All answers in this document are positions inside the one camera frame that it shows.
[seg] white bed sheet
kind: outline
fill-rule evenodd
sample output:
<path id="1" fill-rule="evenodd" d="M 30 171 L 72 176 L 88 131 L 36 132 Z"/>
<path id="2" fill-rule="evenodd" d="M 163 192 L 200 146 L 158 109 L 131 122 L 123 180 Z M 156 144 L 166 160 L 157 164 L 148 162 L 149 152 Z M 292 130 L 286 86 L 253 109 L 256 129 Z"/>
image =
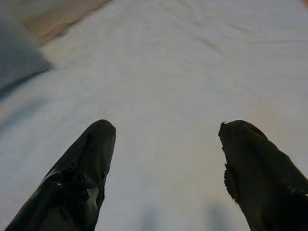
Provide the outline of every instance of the white bed sheet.
<path id="1" fill-rule="evenodd" d="M 308 175 L 299 0 L 114 0 L 44 47 L 56 69 L 0 99 L 0 229 L 86 127 L 117 128 L 97 231 L 245 231 L 222 121 L 259 127 Z"/>

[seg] wooden surface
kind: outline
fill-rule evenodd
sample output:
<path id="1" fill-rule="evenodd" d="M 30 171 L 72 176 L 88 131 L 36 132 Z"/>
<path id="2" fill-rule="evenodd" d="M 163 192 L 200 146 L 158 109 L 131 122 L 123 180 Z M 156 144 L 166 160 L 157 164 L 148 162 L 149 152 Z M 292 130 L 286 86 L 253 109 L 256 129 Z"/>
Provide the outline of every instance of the wooden surface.
<path id="1" fill-rule="evenodd" d="M 106 2 L 108 0 L 70 0 L 43 15 L 25 20 L 24 24 L 38 39 L 40 45 L 44 45 Z"/>

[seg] pillow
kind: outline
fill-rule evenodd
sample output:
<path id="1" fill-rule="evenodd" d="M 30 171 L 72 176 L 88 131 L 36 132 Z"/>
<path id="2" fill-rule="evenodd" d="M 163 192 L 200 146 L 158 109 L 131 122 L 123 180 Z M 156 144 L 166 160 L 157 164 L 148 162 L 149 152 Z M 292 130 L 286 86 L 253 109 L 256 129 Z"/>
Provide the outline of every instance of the pillow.
<path id="1" fill-rule="evenodd" d="M 50 67 L 34 37 L 0 1 L 0 91 Z"/>

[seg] gray cloth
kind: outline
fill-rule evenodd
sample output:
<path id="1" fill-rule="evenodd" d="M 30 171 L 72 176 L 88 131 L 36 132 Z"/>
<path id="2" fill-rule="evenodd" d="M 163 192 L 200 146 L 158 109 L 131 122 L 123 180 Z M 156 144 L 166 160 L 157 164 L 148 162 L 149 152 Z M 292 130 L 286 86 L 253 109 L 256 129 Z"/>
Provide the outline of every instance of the gray cloth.
<path id="1" fill-rule="evenodd" d="M 50 67 L 35 39 L 0 1 L 0 90 Z"/>

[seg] gray fabric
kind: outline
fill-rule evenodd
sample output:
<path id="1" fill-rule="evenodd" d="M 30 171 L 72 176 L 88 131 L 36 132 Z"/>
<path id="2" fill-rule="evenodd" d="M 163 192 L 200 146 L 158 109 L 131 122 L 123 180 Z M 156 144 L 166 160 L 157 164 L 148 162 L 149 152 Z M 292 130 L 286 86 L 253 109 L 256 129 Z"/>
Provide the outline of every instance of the gray fabric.
<path id="1" fill-rule="evenodd" d="M 50 67 L 35 39 L 0 1 L 0 90 Z"/>

